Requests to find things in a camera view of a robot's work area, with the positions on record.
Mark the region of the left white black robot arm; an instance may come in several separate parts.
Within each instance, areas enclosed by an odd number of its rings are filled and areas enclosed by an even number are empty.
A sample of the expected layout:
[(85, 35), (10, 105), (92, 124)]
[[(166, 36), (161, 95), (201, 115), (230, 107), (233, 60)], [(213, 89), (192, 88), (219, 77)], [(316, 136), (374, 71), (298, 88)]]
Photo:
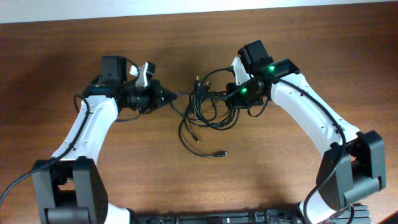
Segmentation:
[(134, 223), (134, 211), (109, 202), (96, 166), (111, 125), (122, 109), (149, 114), (177, 99), (152, 77), (155, 65), (138, 67), (122, 56), (104, 56), (101, 74), (78, 95), (78, 116), (49, 160), (32, 175), (41, 223)]

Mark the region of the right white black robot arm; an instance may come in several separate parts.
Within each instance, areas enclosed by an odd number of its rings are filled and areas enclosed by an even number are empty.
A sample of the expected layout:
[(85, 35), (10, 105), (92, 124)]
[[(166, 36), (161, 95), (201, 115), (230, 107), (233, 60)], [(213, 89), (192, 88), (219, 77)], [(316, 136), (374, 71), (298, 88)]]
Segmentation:
[(284, 220), (327, 223), (348, 212), (347, 222), (355, 222), (354, 204), (386, 187), (383, 138), (343, 119), (291, 60), (274, 61), (260, 40), (240, 48), (231, 66), (236, 80), (226, 86), (226, 104), (249, 110), (273, 101), (305, 131), (322, 157), (315, 187)]

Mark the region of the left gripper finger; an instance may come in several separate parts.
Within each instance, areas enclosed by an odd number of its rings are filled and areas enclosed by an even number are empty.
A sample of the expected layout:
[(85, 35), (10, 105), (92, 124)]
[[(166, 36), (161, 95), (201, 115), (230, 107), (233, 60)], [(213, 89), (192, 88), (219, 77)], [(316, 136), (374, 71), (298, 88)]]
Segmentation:
[(159, 105), (171, 103), (177, 99), (177, 94), (164, 88), (160, 81), (157, 80), (157, 102)]
[(154, 112), (154, 111), (156, 111), (156, 110), (158, 110), (158, 109), (160, 109), (162, 107), (163, 107), (163, 105), (151, 105), (151, 106), (142, 108), (141, 109), (141, 113), (142, 114), (150, 114), (150, 113), (152, 113), (152, 112)]

